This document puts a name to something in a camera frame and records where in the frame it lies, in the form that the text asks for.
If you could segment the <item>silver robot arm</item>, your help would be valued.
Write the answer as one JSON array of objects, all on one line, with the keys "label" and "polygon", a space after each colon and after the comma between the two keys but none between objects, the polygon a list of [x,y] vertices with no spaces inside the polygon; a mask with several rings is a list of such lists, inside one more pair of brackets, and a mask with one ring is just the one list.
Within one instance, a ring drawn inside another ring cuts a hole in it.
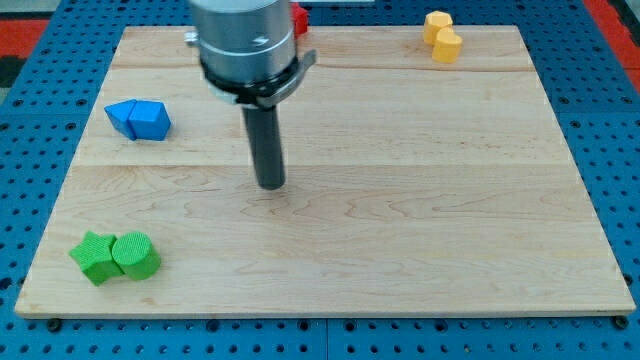
[{"label": "silver robot arm", "polygon": [[270,109],[293,94],[316,63],[298,54],[287,0],[190,0],[204,76],[232,104]]}]

